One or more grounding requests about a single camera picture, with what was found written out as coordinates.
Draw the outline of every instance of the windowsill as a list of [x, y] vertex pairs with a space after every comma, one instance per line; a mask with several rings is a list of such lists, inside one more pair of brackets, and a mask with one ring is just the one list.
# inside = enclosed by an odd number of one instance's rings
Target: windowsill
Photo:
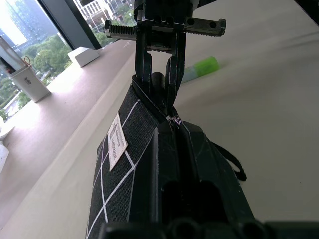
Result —
[[30, 101], [8, 122], [15, 128], [4, 140], [10, 151], [0, 174], [0, 228], [68, 142], [92, 106], [134, 52], [135, 44], [117, 41], [83, 68], [72, 64], [48, 89], [51, 95]]

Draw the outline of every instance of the zipper pull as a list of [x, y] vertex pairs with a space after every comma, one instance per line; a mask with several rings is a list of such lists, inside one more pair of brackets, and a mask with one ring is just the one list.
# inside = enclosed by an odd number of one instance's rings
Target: zipper pull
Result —
[[168, 122], [174, 123], [177, 126], [177, 128], [179, 128], [180, 125], [183, 123], [183, 121], [178, 115], [175, 115], [173, 117], [167, 116], [166, 119], [168, 120]]

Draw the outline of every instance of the white label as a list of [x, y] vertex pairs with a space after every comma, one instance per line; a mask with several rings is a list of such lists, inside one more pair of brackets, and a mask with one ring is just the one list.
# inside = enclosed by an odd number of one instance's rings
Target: white label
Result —
[[110, 171], [125, 152], [128, 144], [124, 138], [119, 113], [116, 114], [108, 131]]

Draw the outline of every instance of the sky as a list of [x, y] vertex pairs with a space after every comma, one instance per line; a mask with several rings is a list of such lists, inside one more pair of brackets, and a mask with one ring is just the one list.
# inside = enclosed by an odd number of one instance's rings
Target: sky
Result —
[[17, 28], [11, 20], [10, 14], [6, 6], [6, 2], [13, 5], [15, 0], [0, 0], [0, 28], [16, 45], [21, 45], [26, 42], [25, 36]]

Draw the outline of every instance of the green tube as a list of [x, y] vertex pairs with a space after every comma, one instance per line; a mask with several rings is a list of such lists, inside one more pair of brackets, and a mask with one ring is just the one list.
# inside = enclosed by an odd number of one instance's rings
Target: green tube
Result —
[[209, 73], [217, 71], [218, 69], [219, 69], [219, 64], [216, 58], [213, 56], [208, 57], [205, 60], [197, 62], [193, 66], [187, 67], [185, 69], [182, 83], [207, 75]]

